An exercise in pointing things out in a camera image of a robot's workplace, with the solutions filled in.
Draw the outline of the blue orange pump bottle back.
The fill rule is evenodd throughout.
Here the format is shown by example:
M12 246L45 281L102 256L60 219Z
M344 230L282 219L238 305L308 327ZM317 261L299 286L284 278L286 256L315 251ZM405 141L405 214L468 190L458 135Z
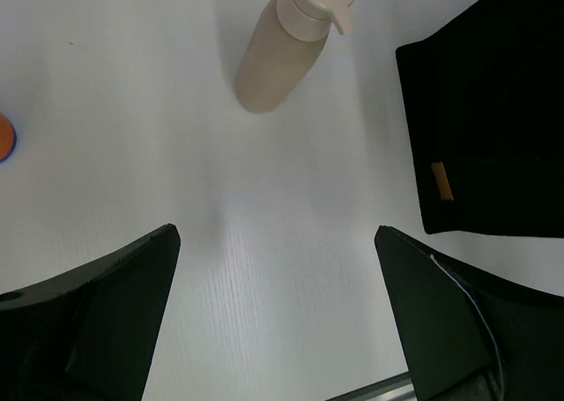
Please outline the blue orange pump bottle back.
M7 160L18 142L17 132L6 115L0 114L0 162Z

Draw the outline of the beige pump bottle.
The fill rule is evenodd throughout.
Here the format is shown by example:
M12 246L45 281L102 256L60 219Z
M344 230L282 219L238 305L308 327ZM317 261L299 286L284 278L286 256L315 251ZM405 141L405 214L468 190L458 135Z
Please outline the beige pump bottle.
M262 114L277 108L322 53L331 28L353 31L355 0L270 0L264 7L237 70L240 104Z

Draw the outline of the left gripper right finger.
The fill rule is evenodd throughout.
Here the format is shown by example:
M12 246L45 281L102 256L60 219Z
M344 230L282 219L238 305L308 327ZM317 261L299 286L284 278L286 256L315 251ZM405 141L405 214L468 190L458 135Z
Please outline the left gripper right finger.
M563 299L391 226L375 248L419 400L561 400Z

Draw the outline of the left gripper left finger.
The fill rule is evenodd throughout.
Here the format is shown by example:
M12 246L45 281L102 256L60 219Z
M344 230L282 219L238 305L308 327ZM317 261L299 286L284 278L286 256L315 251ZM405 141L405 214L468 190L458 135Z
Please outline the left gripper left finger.
M1 296L3 400L139 400L180 253L166 224Z

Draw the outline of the black canvas bag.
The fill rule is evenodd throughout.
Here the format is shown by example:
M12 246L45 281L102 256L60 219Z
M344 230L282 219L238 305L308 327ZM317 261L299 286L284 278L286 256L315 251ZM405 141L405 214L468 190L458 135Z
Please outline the black canvas bag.
M397 49L423 227L563 235L563 0L478 0Z

